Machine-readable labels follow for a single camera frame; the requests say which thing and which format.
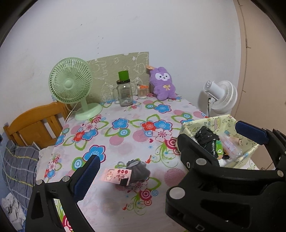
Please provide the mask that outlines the black plastic bag bundle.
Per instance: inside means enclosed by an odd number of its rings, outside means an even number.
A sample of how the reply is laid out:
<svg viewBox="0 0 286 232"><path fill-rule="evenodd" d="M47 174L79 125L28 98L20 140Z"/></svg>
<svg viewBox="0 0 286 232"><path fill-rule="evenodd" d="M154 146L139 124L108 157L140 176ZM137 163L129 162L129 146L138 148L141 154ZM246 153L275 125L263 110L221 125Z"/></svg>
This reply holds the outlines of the black plastic bag bundle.
<svg viewBox="0 0 286 232"><path fill-rule="evenodd" d="M197 143L204 148L213 157L218 158L218 153L216 151L216 142L219 141L218 135L212 132L206 126L202 126L195 134L195 139Z"/></svg>

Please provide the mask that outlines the clear plastic package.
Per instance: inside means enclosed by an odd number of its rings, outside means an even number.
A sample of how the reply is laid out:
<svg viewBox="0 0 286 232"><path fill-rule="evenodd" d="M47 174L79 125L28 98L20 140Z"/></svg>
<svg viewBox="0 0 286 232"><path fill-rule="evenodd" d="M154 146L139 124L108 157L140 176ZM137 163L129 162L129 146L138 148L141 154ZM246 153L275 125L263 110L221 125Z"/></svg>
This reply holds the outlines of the clear plastic package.
<svg viewBox="0 0 286 232"><path fill-rule="evenodd" d="M233 160L242 156L242 141L238 138L229 137L225 134L219 135L224 152Z"/></svg>

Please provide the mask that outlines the pink tissue pack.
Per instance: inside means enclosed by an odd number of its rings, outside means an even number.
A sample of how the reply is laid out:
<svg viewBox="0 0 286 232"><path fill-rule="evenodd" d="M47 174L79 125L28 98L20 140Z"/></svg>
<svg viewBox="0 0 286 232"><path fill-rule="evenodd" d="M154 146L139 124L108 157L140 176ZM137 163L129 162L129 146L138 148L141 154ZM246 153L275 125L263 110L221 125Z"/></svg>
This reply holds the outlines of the pink tissue pack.
<svg viewBox="0 0 286 232"><path fill-rule="evenodd" d="M131 174L132 170L129 169L108 168L103 172L101 180L120 186L128 186Z"/></svg>

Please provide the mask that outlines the green tissue pack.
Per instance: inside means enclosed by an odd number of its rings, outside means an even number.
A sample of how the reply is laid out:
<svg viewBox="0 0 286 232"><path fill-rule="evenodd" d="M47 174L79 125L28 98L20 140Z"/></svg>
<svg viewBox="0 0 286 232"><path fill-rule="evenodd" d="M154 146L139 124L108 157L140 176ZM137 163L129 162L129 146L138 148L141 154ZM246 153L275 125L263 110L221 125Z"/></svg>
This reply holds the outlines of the green tissue pack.
<svg viewBox="0 0 286 232"><path fill-rule="evenodd" d="M216 153L218 155L218 160L221 159L224 155L223 144L220 140L216 140Z"/></svg>

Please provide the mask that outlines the yellow cartoon storage box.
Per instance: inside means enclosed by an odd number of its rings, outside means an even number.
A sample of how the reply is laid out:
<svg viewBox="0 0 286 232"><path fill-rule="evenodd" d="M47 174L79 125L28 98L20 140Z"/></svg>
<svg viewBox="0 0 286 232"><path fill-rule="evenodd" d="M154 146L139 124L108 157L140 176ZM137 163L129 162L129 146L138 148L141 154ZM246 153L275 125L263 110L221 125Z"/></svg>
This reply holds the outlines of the yellow cartoon storage box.
<svg viewBox="0 0 286 232"><path fill-rule="evenodd" d="M232 142L242 150L242 155L238 158L219 160L222 167L247 169L253 162L251 156L259 147L259 144L238 134L235 129L236 120L231 115L220 115L217 117L209 117L205 119L184 122L182 124L180 133L186 134L190 138L194 138L196 132L202 127L206 126L216 135L225 135L231 138Z"/></svg>

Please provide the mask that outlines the dark grey sock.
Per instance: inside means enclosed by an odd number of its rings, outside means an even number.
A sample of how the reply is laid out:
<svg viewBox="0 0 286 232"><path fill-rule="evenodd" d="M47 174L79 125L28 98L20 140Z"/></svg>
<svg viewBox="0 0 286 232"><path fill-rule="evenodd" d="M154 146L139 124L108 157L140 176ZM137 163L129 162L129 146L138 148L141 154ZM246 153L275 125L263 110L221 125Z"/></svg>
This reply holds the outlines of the dark grey sock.
<svg viewBox="0 0 286 232"><path fill-rule="evenodd" d="M131 170L131 183L144 181L150 176L150 171L147 169L146 163L138 159L128 161L126 169Z"/></svg>

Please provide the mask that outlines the grey plaid pillow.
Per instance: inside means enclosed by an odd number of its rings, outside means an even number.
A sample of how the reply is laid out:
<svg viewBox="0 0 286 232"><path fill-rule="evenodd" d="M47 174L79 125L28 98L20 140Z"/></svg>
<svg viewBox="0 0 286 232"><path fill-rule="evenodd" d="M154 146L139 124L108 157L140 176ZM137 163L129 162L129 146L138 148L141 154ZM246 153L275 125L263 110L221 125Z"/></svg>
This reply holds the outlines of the grey plaid pillow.
<svg viewBox="0 0 286 232"><path fill-rule="evenodd" d="M35 146L20 147L9 140L3 155L3 179L13 196L28 208L36 182L39 149Z"/></svg>

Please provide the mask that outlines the white crumpled cloth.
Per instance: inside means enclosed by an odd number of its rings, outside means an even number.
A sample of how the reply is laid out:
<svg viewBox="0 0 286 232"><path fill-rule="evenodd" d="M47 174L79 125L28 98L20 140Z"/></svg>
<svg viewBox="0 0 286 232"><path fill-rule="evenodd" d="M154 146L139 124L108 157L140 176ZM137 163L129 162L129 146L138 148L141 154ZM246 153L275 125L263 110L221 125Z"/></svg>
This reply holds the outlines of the white crumpled cloth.
<svg viewBox="0 0 286 232"><path fill-rule="evenodd" d="M19 201L9 193L5 198L1 199L1 206L4 212L8 214L9 221L17 231L24 229L26 216Z"/></svg>

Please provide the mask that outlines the floral tablecloth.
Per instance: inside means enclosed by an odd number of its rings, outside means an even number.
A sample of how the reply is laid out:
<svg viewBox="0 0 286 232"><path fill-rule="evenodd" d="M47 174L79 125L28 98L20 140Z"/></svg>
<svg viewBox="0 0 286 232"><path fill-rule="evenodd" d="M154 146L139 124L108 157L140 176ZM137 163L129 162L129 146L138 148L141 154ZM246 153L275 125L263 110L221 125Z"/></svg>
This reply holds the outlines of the floral tablecloth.
<svg viewBox="0 0 286 232"><path fill-rule="evenodd" d="M100 172L78 203L95 231L183 231L165 214L165 196L187 173L176 149L182 124L205 117L181 97L161 102L149 95L128 107L105 102L94 118L68 119L55 145L40 152L36 178L59 181L97 155ZM135 159L146 164L148 179L128 187L102 181L106 169Z"/></svg>

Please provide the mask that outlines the white floor fan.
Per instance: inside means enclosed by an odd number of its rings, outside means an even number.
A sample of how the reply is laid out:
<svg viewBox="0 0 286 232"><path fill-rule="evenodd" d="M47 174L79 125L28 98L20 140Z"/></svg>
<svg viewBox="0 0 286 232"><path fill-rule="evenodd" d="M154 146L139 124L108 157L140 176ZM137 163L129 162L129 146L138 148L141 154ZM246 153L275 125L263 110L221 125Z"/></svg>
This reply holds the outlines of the white floor fan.
<svg viewBox="0 0 286 232"><path fill-rule="evenodd" d="M207 81L198 99L199 109L207 116L230 114L238 99L236 87L228 80Z"/></svg>

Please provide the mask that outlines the purple plush bunny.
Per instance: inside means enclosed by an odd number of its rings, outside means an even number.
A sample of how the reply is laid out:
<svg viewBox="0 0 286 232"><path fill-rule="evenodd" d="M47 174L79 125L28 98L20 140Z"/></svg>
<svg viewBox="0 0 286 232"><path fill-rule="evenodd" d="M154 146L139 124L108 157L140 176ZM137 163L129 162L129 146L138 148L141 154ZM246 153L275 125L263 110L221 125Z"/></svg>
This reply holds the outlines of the purple plush bunny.
<svg viewBox="0 0 286 232"><path fill-rule="evenodd" d="M164 67L148 66L150 73L151 90L160 101L176 98L176 88L172 83L172 77Z"/></svg>

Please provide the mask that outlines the toothpick jar orange lid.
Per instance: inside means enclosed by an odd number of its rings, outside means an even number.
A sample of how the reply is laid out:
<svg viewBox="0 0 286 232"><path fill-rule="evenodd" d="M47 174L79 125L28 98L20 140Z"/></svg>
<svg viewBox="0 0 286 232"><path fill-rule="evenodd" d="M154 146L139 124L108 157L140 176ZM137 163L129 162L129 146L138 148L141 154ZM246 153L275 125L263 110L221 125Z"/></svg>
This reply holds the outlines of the toothpick jar orange lid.
<svg viewBox="0 0 286 232"><path fill-rule="evenodd" d="M147 98L149 87L147 85L137 85L137 95L140 99Z"/></svg>

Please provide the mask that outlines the glass mason jar mug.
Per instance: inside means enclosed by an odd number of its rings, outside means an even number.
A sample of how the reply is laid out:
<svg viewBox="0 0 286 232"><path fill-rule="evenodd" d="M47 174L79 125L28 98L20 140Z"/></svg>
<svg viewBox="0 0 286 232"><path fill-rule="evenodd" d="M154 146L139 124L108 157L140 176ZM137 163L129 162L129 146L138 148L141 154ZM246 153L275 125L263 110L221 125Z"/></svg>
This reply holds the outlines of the glass mason jar mug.
<svg viewBox="0 0 286 232"><path fill-rule="evenodd" d="M117 80L116 83L117 86L112 90L115 103L121 107L131 106L134 100L130 80Z"/></svg>

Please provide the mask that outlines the green cup on jar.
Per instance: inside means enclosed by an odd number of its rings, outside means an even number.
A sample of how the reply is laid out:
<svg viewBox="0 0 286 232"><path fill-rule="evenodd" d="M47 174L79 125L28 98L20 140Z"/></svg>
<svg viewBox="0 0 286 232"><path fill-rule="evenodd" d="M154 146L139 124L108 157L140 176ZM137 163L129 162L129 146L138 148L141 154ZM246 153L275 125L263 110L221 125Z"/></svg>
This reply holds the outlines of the green cup on jar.
<svg viewBox="0 0 286 232"><path fill-rule="evenodd" d="M119 80L121 82L127 81L127 80L129 80L129 71L128 70L120 71L118 73L118 76L119 76Z"/></svg>

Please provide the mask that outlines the green patterned wall board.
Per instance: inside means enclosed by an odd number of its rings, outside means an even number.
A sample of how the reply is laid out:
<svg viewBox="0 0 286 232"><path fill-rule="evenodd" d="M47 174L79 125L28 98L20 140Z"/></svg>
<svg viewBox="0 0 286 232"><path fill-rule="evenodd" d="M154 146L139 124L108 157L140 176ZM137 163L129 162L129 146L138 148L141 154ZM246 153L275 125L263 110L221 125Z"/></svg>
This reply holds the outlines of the green patterned wall board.
<svg viewBox="0 0 286 232"><path fill-rule="evenodd" d="M118 73L127 70L132 93L136 94L137 85L149 85L149 52L135 52L101 57L87 61L93 75L93 85L87 102L107 102L112 100L113 89L117 86Z"/></svg>

